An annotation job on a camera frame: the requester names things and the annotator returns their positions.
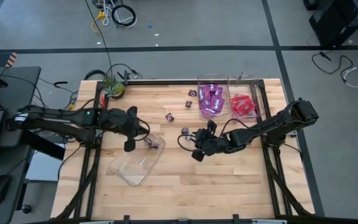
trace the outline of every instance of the butcher block tabletop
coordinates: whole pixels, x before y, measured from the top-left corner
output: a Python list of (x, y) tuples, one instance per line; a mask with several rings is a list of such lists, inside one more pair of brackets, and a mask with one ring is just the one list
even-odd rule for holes
[[(264, 83), (269, 109), (275, 115), (287, 105), (282, 84), (280, 79), (265, 79)], [(94, 98), (96, 84), (97, 81), (81, 82), (76, 108)], [(148, 85), (146, 80), (144, 85), (127, 86), (123, 98), (109, 100), (108, 108), (127, 110), (136, 106), (137, 116), (150, 125), (152, 134), (164, 139), (165, 149), (146, 180), (132, 187), (109, 168), (115, 158), (125, 153), (126, 137), (104, 133), (92, 220), (122, 220), (124, 215), (130, 215), (131, 220), (232, 219), (233, 214), (239, 214), (240, 218), (274, 218), (260, 138), (254, 139), (243, 151), (206, 156), (203, 162), (194, 160), (190, 152), (179, 147), (177, 137), (182, 128), (197, 131), (208, 122), (200, 118), (198, 99), (188, 95), (190, 90), (197, 90), (197, 85)], [(250, 88), (233, 86), (231, 95), (235, 93), (250, 95)], [(186, 101), (193, 102), (191, 108), (185, 107)], [(172, 122), (165, 117), (168, 113), (174, 117)], [(262, 107), (260, 114), (265, 117)], [(231, 114), (227, 114), (214, 119), (218, 125), (216, 133), (221, 132), (230, 118)], [(246, 124), (252, 126), (256, 121)], [(235, 128), (243, 127), (233, 121), (226, 131)], [(298, 148), (295, 138), (287, 137), (286, 142)], [(78, 146), (77, 142), (68, 143), (65, 158)], [(302, 206), (314, 213), (299, 152), (288, 146), (280, 150), (288, 188)], [(60, 214), (78, 190), (84, 153), (85, 149), (81, 148), (64, 163), (51, 217)], [(272, 151), (270, 157), (274, 164)], [(280, 211), (284, 213), (277, 185), (276, 190)], [(85, 215), (88, 191), (83, 197), (81, 216)]]

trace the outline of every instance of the black desk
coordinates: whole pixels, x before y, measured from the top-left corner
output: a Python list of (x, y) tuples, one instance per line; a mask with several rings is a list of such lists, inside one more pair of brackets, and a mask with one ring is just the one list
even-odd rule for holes
[[(4, 75), (19, 77), (26, 79), (35, 85), (37, 84), (40, 67), (17, 67), (7, 68)], [(7, 88), (0, 88), (0, 102), (5, 109), (7, 109), (7, 118), (17, 113), (17, 109), (28, 105), (32, 101), (34, 95), (34, 86), (22, 80), (10, 77), (2, 77), (8, 83)], [(24, 183), (25, 173), (32, 154), (30, 146), (22, 145), (23, 142), (29, 142), (28, 138), (33, 138), (35, 145), (47, 142), (46, 145), (53, 145), (41, 137), (36, 135), (32, 136), (29, 131), (16, 130), (16, 131), (0, 131), (0, 175), (6, 174), (12, 167), (22, 160), (11, 173), (11, 184), (7, 192), (5, 200), (0, 204), (0, 223), (9, 223), (12, 219), (13, 212), (17, 208), (18, 202), (22, 199), (21, 189)]]

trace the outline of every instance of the black metal frame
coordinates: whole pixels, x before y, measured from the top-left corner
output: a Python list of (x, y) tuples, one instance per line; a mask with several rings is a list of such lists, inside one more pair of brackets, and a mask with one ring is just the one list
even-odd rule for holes
[[(216, 82), (226, 84), (227, 80), (217, 80)], [(259, 88), (260, 93), (261, 93), (260, 95), (262, 98), (262, 103), (264, 105), (265, 115), (267, 118), (271, 117), (264, 81), (263, 80), (241, 80), (241, 81), (237, 81), (237, 83), (250, 85), (253, 101), (257, 102), (258, 110), (260, 110), (260, 106), (259, 106), (259, 99), (257, 96), (256, 87)], [(129, 80), (128, 85), (197, 85), (197, 80), (147, 80), (147, 81)], [(101, 93), (101, 90), (103, 89), (102, 83), (98, 82), (96, 88), (97, 89), (96, 89), (94, 106), (98, 106), (99, 95)], [(257, 122), (259, 123), (261, 121), (262, 121), (262, 118), (258, 118)], [(270, 162), (269, 147), (263, 141), (262, 141), (262, 149), (264, 152), (266, 169), (268, 170), (269, 169), (268, 162)], [(83, 167), (81, 170), (80, 183), (78, 186), (79, 189), (81, 188), (81, 186), (83, 186), (85, 179), (86, 179), (86, 173), (87, 173), (88, 166), (89, 166), (89, 158), (90, 158), (91, 150), (92, 149), (90, 149), (90, 148), (86, 148), (86, 151), (85, 151)], [(96, 164), (96, 166), (99, 165), (100, 154), (101, 154), (101, 149), (100, 148), (96, 149), (96, 152), (94, 155), (94, 164)], [(280, 154), (278, 153), (277, 150), (273, 150), (273, 154), (274, 154), (274, 158), (275, 158), (276, 169), (278, 170), (278, 176), (280, 177), (281, 181), (285, 185), (285, 176), (284, 176), (284, 172), (283, 172)], [(93, 176), (93, 179), (90, 183), (91, 185), (89, 188), (89, 197), (88, 197), (86, 216), (85, 216), (85, 218), (87, 218), (89, 220), (91, 220), (91, 216), (92, 216), (93, 199), (94, 199), (96, 180), (97, 180), (97, 171), (98, 170), (96, 168), (96, 174)], [(281, 215), (281, 213), (280, 213), (280, 206), (278, 204), (277, 192), (275, 189), (275, 182), (274, 182), (273, 177), (271, 175), (269, 175), (269, 172), (267, 172), (267, 173), (268, 173), (268, 184), (269, 184), (270, 194), (272, 197), (273, 211), (274, 211), (275, 217), (277, 217), (277, 216)], [(283, 199), (284, 199), (286, 215), (292, 215), (291, 205), (287, 199), (287, 196), (284, 193), (283, 193)], [(81, 218), (80, 217), (81, 202), (82, 202), (82, 198), (80, 199), (79, 203), (77, 203), (77, 205), (75, 207), (74, 218)], [(234, 215), (234, 217), (237, 217), (234, 219), (238, 220), (238, 223), (251, 222), (251, 220), (240, 220), (240, 219), (238, 219), (238, 216), (236, 216), (236, 215)], [(127, 216), (126, 219), (124, 219), (122, 221), (122, 223), (127, 223), (129, 221), (129, 216)], [(191, 222), (192, 223), (233, 223), (233, 220), (192, 220)], [(173, 223), (173, 222), (175, 222), (175, 220), (164, 220), (164, 221), (144, 220), (144, 221), (137, 221), (137, 222), (139, 222), (139, 223)]]

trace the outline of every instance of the gray floor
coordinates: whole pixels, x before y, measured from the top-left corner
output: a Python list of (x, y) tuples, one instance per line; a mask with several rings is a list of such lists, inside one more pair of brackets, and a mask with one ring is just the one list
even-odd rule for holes
[[(112, 24), (103, 27), (108, 47), (272, 45), (261, 0), (125, 2), (138, 13), (138, 24), (131, 29), (116, 29)], [(280, 45), (308, 45), (307, 40), (318, 45), (308, 24), (311, 13), (301, 0), (268, 0), (268, 4)], [(97, 44), (101, 38), (90, 26), (83, 1), (33, 0), (22, 4), (5, 0), (0, 10), (0, 49), (103, 47)], [(358, 31), (349, 40), (347, 44), (358, 45)], [(338, 73), (319, 71), (311, 62), (316, 53), (284, 51), (283, 57), (295, 98), (310, 100), (320, 115), (314, 126), (305, 129), (305, 135), (325, 214), (358, 218), (358, 88), (345, 85)], [(332, 63), (320, 58), (316, 61), (333, 70), (342, 54), (358, 67), (358, 50), (332, 52)], [(110, 56), (113, 63), (126, 63), (144, 78), (195, 78), (209, 72), (281, 78), (274, 51), (128, 52)], [(67, 88), (75, 90), (88, 71), (107, 69), (108, 60), (104, 53), (19, 54), (15, 66), (30, 65), (41, 66), (42, 78), (68, 81)], [(358, 84), (358, 70), (349, 75), (349, 82)], [(66, 105), (68, 93), (43, 82), (39, 88), (47, 105)], [(16, 213), (12, 222), (46, 220), (55, 188), (54, 184), (29, 187), (25, 202), (36, 205), (34, 211), (31, 215)], [(31, 195), (43, 199), (31, 202)]]

